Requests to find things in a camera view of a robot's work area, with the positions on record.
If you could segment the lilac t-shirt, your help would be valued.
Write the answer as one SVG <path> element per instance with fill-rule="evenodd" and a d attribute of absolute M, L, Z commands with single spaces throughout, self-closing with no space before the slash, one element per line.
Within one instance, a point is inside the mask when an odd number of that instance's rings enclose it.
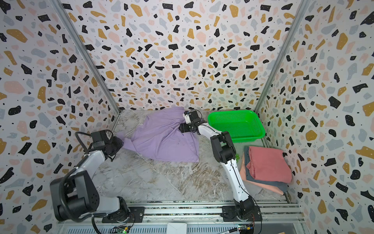
<path fill-rule="evenodd" d="M 148 159 L 167 162 L 198 162 L 199 141 L 192 132 L 181 133 L 179 126 L 185 122 L 183 107 L 171 107 L 147 115 L 131 138 L 117 135 L 123 148 Z"/>

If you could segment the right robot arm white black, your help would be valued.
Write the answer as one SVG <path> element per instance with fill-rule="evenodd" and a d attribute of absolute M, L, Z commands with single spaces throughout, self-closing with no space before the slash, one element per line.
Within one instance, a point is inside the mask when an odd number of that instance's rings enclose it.
<path fill-rule="evenodd" d="M 229 132 L 221 132 L 207 123 L 199 126 L 193 123 L 182 123 L 179 126 L 181 133 L 193 132 L 210 139 L 213 156 L 223 166 L 228 176 L 233 191 L 236 217 L 240 220 L 247 220 L 252 217 L 255 210 L 255 201 L 245 188 L 244 182 L 236 162 L 236 149 Z"/>

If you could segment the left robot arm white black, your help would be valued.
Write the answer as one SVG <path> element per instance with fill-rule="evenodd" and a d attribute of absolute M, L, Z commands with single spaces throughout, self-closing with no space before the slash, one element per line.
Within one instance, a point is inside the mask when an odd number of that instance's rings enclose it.
<path fill-rule="evenodd" d="M 54 215 L 58 221 L 82 222 L 101 217 L 107 222 L 126 222 L 130 210 L 122 197 L 99 195 L 92 178 L 106 160 L 113 160 L 123 141 L 116 136 L 93 137 L 90 146 L 83 145 L 84 157 L 64 177 L 50 183 Z"/>

